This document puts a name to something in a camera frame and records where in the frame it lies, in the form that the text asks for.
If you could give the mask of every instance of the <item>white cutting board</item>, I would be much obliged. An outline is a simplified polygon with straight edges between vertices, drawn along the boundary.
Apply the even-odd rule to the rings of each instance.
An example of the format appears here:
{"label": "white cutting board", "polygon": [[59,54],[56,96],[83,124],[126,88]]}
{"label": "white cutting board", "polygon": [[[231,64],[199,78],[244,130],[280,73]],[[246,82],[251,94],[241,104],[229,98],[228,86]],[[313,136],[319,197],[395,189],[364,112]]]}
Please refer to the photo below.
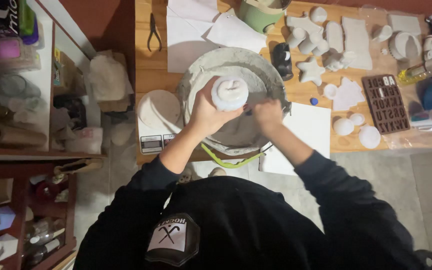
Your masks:
{"label": "white cutting board", "polygon": [[[286,115],[283,124],[309,147],[329,158],[331,109],[292,102],[291,115]],[[270,145],[271,143],[265,145],[261,150]],[[293,165],[276,146],[271,147],[265,153],[265,156],[259,158],[261,172],[297,175]]]}

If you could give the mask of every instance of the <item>cooking oil bottle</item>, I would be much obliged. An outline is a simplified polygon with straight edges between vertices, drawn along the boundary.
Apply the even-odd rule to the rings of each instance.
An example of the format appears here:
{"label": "cooking oil bottle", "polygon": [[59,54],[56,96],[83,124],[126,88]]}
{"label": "cooking oil bottle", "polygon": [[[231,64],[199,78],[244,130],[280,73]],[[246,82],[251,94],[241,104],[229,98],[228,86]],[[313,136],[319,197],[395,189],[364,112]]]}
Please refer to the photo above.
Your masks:
{"label": "cooking oil bottle", "polygon": [[407,86],[432,77],[432,58],[426,62],[402,70],[398,74],[401,85]]}

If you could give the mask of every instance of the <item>plaster star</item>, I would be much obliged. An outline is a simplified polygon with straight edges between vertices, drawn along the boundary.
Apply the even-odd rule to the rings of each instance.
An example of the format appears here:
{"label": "plaster star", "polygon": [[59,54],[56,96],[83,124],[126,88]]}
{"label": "plaster star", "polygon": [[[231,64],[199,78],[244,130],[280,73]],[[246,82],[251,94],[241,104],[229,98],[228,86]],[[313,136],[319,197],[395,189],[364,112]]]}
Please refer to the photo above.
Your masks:
{"label": "plaster star", "polygon": [[326,69],[318,65],[316,58],[311,57],[308,62],[301,62],[296,66],[303,72],[299,77],[301,83],[312,81],[317,86],[320,86],[321,83],[323,83],[321,80],[321,74],[323,74]]}

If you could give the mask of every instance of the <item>blue bottle cap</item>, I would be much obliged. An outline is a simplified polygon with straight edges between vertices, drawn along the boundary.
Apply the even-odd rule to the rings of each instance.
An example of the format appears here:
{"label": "blue bottle cap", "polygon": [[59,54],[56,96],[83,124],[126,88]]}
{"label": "blue bottle cap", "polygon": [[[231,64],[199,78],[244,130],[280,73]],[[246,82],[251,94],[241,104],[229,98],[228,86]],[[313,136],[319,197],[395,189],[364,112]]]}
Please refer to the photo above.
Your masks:
{"label": "blue bottle cap", "polygon": [[316,104],[318,104],[318,99],[315,97],[311,97],[309,99],[309,102],[311,103],[311,105],[316,105]]}

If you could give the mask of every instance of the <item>hand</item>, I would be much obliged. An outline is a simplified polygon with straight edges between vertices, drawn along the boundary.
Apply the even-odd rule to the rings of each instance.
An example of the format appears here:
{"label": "hand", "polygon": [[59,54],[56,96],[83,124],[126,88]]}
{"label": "hand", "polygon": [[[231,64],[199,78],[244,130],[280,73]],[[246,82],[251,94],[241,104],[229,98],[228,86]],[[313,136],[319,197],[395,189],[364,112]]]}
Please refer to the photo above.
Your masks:
{"label": "hand", "polygon": [[196,93],[188,126],[201,136],[201,139],[216,133],[225,123],[243,113],[243,107],[234,111],[219,111],[213,104],[211,89],[218,79],[211,78],[206,85]]}
{"label": "hand", "polygon": [[261,133],[267,138],[283,126],[283,110],[279,99],[266,98],[253,106],[252,113]]}

